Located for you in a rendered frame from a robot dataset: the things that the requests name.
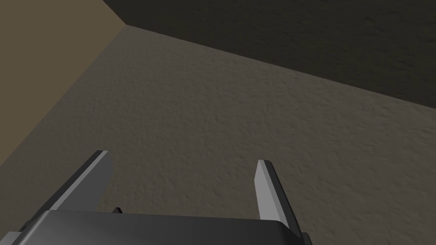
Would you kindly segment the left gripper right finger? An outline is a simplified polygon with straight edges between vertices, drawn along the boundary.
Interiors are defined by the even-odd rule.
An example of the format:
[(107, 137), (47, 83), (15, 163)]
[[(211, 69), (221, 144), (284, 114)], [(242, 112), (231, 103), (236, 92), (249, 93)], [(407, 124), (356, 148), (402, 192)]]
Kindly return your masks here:
[(279, 221), (297, 237), (303, 237), (290, 202), (271, 161), (258, 161), (254, 184), (260, 219)]

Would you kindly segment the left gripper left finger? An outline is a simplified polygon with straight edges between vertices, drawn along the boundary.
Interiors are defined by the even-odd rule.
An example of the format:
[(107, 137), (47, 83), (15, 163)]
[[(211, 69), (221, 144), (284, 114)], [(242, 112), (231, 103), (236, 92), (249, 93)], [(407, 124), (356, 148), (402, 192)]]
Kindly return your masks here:
[(86, 162), (38, 209), (20, 231), (48, 210), (96, 211), (113, 175), (108, 151), (97, 150)]

